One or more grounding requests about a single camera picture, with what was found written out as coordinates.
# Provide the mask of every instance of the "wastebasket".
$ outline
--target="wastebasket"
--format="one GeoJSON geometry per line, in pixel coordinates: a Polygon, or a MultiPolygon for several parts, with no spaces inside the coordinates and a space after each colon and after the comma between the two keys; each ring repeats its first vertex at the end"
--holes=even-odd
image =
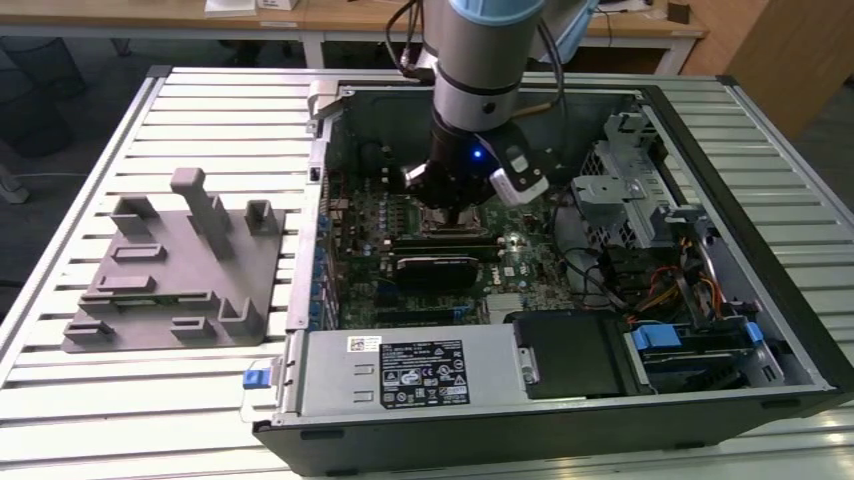
{"type": "Polygon", "coordinates": [[[67,146],[70,128],[55,105],[23,72],[0,70],[0,140],[21,157],[39,157],[67,146]]]}
{"type": "Polygon", "coordinates": [[[85,82],[61,38],[0,37],[0,48],[54,100],[85,90],[85,82]]]}

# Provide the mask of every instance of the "table leg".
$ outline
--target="table leg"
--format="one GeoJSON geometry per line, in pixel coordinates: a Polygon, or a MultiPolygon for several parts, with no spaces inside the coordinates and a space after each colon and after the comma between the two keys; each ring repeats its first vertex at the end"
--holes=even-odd
{"type": "Polygon", "coordinates": [[[305,66],[314,69],[322,68],[322,32],[302,32],[300,39],[305,51],[305,66]]]}
{"type": "Polygon", "coordinates": [[[116,53],[120,57],[130,55],[130,39],[129,38],[110,38],[112,48],[116,49],[116,53]]]}
{"type": "Polygon", "coordinates": [[[657,63],[655,75],[679,75],[681,66],[691,54],[693,43],[696,43],[696,38],[673,38],[672,45],[664,52],[661,61],[657,63]]]}

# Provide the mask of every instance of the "power supply label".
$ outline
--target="power supply label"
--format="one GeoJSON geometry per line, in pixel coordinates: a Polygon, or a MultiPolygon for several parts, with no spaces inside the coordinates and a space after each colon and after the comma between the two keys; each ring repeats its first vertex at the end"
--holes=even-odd
{"type": "Polygon", "coordinates": [[[382,343],[378,358],[380,404],[386,409],[469,403],[461,340],[382,343]]]}

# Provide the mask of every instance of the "circuit board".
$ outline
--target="circuit board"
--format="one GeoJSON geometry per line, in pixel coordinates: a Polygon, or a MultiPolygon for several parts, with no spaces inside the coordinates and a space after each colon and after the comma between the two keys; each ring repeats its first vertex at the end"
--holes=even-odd
{"type": "Polygon", "coordinates": [[[422,314],[408,315],[417,318],[404,324],[384,321],[384,314],[393,312],[452,312],[452,324],[484,324],[489,322],[484,299],[492,294],[517,293],[524,310],[572,308],[569,285],[548,232],[552,196],[543,195],[516,208],[504,207],[497,198],[476,207],[481,233],[501,237],[498,261],[477,265],[476,280],[464,290],[405,295],[381,274],[380,251],[385,239],[421,234],[421,209],[406,195],[389,195],[369,180],[345,197],[330,201],[340,277],[338,328],[434,325],[428,318],[420,320],[422,314]]]}

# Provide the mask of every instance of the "slotted metal surface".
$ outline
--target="slotted metal surface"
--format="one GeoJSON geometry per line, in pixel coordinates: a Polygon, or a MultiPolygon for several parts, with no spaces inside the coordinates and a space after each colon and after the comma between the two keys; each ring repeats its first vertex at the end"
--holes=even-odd
{"type": "MultiPolygon", "coordinates": [[[[149,79],[106,147],[2,330],[0,469],[10,479],[286,480],[238,412],[240,376],[282,350],[284,320],[312,140],[305,95],[324,76],[390,80],[376,72],[174,69],[149,79]],[[176,167],[201,167],[225,207],[269,199],[290,211],[266,342],[257,347],[67,355],[58,345],[114,230],[104,214],[121,193],[158,209],[176,167]]],[[[531,81],[547,82],[547,76],[531,81]]],[[[657,83],[804,292],[854,358],[854,234],[837,200],[757,113],[715,80],[572,76],[567,83],[657,83]]],[[[688,199],[684,176],[673,175],[688,199]]],[[[253,403],[264,411],[272,404],[253,403]]],[[[854,410],[775,422],[716,447],[400,472],[381,478],[849,478],[854,410]]]]}

